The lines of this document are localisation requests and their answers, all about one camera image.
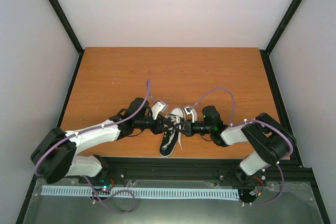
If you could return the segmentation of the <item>right black frame post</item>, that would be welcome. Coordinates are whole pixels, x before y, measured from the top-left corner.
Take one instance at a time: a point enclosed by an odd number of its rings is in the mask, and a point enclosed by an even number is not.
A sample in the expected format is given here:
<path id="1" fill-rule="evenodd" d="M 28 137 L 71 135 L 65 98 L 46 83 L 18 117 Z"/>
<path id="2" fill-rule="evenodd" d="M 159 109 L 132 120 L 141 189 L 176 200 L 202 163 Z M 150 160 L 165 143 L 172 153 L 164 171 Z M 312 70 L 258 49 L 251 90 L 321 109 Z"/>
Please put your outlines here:
<path id="1" fill-rule="evenodd" d="M 301 2 L 303 0 L 292 0 L 289 7 L 287 8 L 284 16 L 282 17 L 278 27 L 276 28 L 274 34 L 272 35 L 266 49 L 265 49 L 265 55 L 269 57 L 274 50 L 277 42 L 283 35 L 284 31 L 286 30 L 286 27 L 289 25 L 291 19 L 293 18 L 294 14 L 296 13 L 297 9 L 299 8 Z"/>

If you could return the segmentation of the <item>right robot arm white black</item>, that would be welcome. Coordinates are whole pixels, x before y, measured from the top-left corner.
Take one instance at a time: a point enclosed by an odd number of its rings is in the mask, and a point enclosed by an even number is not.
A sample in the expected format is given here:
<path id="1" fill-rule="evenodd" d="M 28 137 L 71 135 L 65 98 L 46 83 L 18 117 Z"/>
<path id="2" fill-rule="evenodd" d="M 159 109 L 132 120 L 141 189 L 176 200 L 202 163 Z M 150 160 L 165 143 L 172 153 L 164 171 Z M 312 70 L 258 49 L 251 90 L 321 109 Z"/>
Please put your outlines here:
<path id="1" fill-rule="evenodd" d="M 224 124 L 213 105 L 202 109 L 201 121 L 194 114 L 195 110 L 188 107 L 172 109 L 167 116 L 173 123 L 169 132 L 177 137 L 178 142 L 182 135 L 189 137 L 195 134 L 209 135 L 211 141 L 220 147 L 248 142 L 253 152 L 239 164 L 236 177 L 241 182 L 291 156 L 297 143 L 294 135 L 267 113 L 237 125 Z"/>

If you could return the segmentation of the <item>black frame post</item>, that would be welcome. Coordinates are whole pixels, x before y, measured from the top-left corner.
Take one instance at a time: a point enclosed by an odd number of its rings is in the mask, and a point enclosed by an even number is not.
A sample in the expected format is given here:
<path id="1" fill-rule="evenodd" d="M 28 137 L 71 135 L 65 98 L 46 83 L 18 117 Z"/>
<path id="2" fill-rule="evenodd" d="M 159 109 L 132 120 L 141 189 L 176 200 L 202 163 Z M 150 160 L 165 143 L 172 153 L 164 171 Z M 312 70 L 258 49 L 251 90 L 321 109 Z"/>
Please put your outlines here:
<path id="1" fill-rule="evenodd" d="M 59 0 L 48 0 L 51 7 L 53 8 L 56 16 L 58 17 L 60 23 L 62 24 L 67 36 L 69 37 L 72 45 L 74 46 L 77 54 L 79 56 L 82 56 L 84 53 L 84 49 L 80 43 L 80 41 L 78 40 L 75 31 L 73 30 Z"/>
<path id="2" fill-rule="evenodd" d="M 265 49 L 265 55 L 269 57 L 274 50 L 277 42 L 283 35 L 284 31 L 286 30 L 286 27 L 289 25 L 291 19 L 293 18 L 294 14 L 296 13 L 297 9 L 299 8 L 301 2 L 303 0 L 292 0 L 289 7 L 287 8 L 284 16 L 282 17 L 278 27 L 276 28 L 274 34 L 272 35 L 266 49 Z"/>

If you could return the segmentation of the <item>black white sneaker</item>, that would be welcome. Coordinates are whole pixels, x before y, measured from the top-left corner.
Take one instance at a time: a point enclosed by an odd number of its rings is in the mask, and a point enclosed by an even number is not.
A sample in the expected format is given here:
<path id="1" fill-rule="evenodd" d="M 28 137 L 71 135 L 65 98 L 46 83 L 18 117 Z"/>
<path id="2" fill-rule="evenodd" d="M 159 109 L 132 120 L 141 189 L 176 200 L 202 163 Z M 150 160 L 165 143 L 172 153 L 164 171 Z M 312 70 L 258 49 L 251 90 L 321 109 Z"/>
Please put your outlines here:
<path id="1" fill-rule="evenodd" d="M 186 118 L 185 112 L 181 107 L 174 107 L 167 115 L 166 119 L 171 122 L 173 125 L 179 124 L 184 121 Z M 182 133 L 177 129 L 182 130 L 183 125 L 178 125 L 177 127 L 171 127 L 164 131 L 162 142 L 159 148 L 159 153 L 162 157 L 169 157 L 175 149 L 176 144 L 178 143 L 180 148 L 181 136 Z"/>

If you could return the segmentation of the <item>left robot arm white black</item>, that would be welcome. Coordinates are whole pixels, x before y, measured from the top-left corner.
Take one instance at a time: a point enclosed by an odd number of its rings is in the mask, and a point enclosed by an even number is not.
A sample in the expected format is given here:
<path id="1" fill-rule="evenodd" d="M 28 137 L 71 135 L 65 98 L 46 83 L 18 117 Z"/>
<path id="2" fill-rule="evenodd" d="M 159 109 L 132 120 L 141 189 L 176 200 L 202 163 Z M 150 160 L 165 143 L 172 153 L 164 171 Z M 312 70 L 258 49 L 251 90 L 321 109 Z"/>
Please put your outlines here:
<path id="1" fill-rule="evenodd" d="M 63 131 L 59 127 L 51 129 L 30 156 L 36 174 L 49 184 L 73 176 L 91 177 L 100 184 L 106 182 L 110 174 L 107 162 L 98 154 L 82 156 L 81 153 L 129 137 L 135 129 L 163 133 L 168 124 L 162 116 L 166 108 L 163 101 L 149 106 L 143 98 L 135 98 L 128 108 L 100 124 L 75 131 Z"/>

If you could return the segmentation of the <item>white shoelace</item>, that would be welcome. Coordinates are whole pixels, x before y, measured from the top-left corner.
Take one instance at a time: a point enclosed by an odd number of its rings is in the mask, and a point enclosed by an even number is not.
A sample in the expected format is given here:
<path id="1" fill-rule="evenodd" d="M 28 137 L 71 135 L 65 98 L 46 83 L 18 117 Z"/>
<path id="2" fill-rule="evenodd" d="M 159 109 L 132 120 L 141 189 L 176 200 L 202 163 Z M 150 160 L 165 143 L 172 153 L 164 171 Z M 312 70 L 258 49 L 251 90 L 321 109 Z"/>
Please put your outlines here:
<path id="1" fill-rule="evenodd" d="M 175 123 L 181 122 L 185 120 L 185 116 L 180 116 L 177 114 L 169 114 L 168 116 L 174 116 L 175 117 Z M 163 136 L 163 141 L 162 141 L 162 146 L 161 146 L 161 150 L 167 152 L 169 148 L 174 148 L 176 143 L 178 143 L 180 145 L 180 147 L 182 148 L 182 144 L 181 144 L 181 137 L 182 134 L 175 131 L 172 128 L 171 134 L 167 134 Z"/>

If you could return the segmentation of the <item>left black frame post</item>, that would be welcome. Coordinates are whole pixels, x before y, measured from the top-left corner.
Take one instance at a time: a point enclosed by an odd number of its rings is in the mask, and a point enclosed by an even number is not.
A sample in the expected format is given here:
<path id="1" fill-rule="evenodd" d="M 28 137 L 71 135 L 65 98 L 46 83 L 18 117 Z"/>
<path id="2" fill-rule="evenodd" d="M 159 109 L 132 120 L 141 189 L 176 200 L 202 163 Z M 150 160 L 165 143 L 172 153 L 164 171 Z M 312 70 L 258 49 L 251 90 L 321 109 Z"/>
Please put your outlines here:
<path id="1" fill-rule="evenodd" d="M 58 17 L 60 23 L 62 24 L 67 36 L 69 37 L 72 45 L 74 46 L 77 54 L 79 56 L 82 56 L 84 53 L 84 49 L 80 43 L 80 41 L 78 40 L 75 31 L 73 30 L 59 0 L 48 0 L 51 7 L 53 8 L 56 16 Z"/>

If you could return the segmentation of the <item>black aluminium frame rail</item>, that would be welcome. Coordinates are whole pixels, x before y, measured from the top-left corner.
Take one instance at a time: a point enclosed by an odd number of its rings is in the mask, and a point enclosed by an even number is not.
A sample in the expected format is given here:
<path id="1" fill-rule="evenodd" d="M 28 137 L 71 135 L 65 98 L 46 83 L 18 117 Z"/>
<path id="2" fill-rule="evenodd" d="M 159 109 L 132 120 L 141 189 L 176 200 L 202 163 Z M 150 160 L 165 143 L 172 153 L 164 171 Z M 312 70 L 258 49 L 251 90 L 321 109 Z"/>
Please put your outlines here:
<path id="1" fill-rule="evenodd" d="M 102 165 L 97 175 L 89 178 L 98 185 L 113 179 L 118 185 L 132 180 L 191 180 L 217 182 L 221 186 L 247 189 L 271 183 L 308 182 L 315 187 L 317 182 L 312 169 L 302 168 L 296 161 L 283 161 L 281 170 L 272 166 L 264 172 L 245 175 L 239 169 L 238 159 L 184 159 L 184 158 L 135 158 L 100 157 L 94 160 Z"/>

